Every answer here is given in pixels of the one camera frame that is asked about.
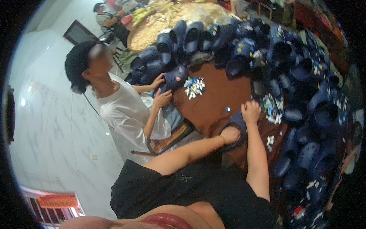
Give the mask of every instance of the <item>cap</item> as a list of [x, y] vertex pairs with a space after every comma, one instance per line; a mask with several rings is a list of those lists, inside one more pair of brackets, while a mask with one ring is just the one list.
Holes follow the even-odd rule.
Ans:
[[104, 3], [97, 3], [97, 4], [95, 4], [94, 5], [94, 8], [93, 8], [93, 11], [94, 12], [97, 12], [98, 11], [98, 9], [99, 9], [99, 7], [101, 7], [101, 6], [103, 6], [104, 5]]
[[86, 86], [90, 84], [90, 82], [82, 76], [82, 73], [89, 68], [88, 53], [97, 44], [100, 44], [100, 42], [80, 42], [73, 47], [66, 56], [66, 76], [71, 82], [71, 89], [76, 93], [84, 93], [86, 91]]

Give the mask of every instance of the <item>gold bracelet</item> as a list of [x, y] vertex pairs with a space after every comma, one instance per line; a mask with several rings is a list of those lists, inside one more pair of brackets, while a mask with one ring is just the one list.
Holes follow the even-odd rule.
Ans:
[[219, 135], [223, 140], [224, 140], [224, 147], [226, 146], [226, 141], [225, 141], [225, 138], [221, 135]]

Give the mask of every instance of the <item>black t-shirt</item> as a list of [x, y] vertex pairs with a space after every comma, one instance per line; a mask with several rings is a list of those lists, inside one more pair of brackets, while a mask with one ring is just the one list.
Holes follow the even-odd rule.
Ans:
[[226, 229], [273, 228], [267, 200], [255, 195], [235, 167], [192, 164], [168, 176], [131, 160], [112, 186], [111, 207], [119, 219], [133, 219], [165, 204], [212, 205]]

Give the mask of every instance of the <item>wall outlet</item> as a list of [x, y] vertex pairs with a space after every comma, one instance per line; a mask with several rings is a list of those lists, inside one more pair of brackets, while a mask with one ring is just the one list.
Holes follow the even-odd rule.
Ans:
[[90, 158], [91, 158], [92, 160], [98, 160], [98, 157], [97, 157], [97, 155], [96, 155], [96, 154], [91, 154], [91, 155], [90, 155]]

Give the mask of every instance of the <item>woman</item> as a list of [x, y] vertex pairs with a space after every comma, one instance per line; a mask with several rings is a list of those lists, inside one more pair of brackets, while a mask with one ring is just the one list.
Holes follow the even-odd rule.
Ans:
[[77, 217], [60, 229], [272, 229], [266, 151], [259, 135], [259, 104], [242, 104], [248, 134], [248, 174], [237, 168], [196, 162], [240, 137], [229, 126], [159, 155], [143, 166], [124, 164], [112, 187], [111, 207], [119, 220]]
[[127, 48], [127, 38], [130, 33], [128, 29], [121, 23], [120, 19], [124, 15], [124, 10], [118, 11], [116, 15], [103, 12], [104, 11], [104, 4], [97, 3], [93, 9], [94, 12], [97, 13], [96, 20], [97, 23], [102, 26], [103, 32], [107, 29], [113, 29], [113, 33], [116, 37], [123, 43], [124, 47]]
[[179, 126], [183, 117], [170, 103], [171, 90], [153, 99], [150, 91], [164, 80], [162, 74], [151, 85], [134, 86], [108, 73], [112, 67], [112, 54], [99, 42], [77, 44], [66, 56], [65, 70], [76, 93], [84, 93], [87, 86], [96, 92], [98, 113], [118, 133], [125, 136], [138, 149], [149, 152], [149, 139], [166, 139]]

